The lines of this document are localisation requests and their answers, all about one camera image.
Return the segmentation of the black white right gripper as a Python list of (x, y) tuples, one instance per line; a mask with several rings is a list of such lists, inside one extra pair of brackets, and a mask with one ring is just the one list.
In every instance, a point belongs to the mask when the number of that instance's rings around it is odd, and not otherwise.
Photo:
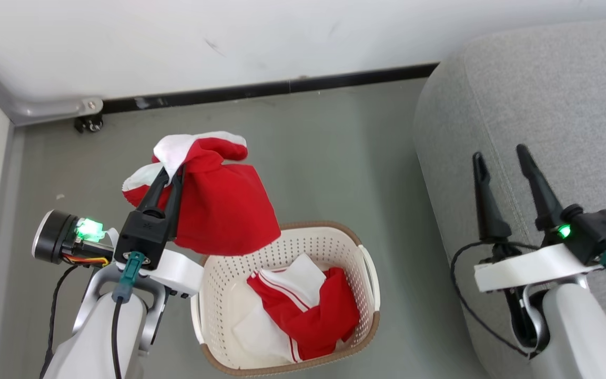
[[(563, 211), (528, 146), (519, 144), (516, 152), (536, 207), (536, 228), (545, 231), (545, 237), (542, 247), (534, 252), (476, 265), (474, 278), (478, 289), (481, 292), (507, 290), (606, 270), (606, 210), (585, 213), (581, 206), (572, 204)], [(474, 153), (474, 196), (479, 240), (483, 242), (507, 240), (512, 235), (495, 201), (490, 180), (483, 154)]]

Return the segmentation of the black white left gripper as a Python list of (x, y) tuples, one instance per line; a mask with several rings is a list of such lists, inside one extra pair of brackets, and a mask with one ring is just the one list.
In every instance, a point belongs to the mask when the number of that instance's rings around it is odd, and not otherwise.
[[(128, 259), (140, 253), (144, 259), (139, 276), (151, 278), (182, 297), (199, 293), (204, 268), (184, 254), (166, 249), (167, 238), (177, 238), (185, 165), (171, 179), (168, 206), (161, 208), (160, 199), (169, 179), (161, 168), (136, 211), (126, 218), (121, 233), (113, 228), (104, 230), (102, 223), (89, 218), (49, 211), (32, 240), (32, 257), (53, 264), (96, 268), (115, 264), (124, 270)], [(168, 213), (169, 222), (143, 213)]]

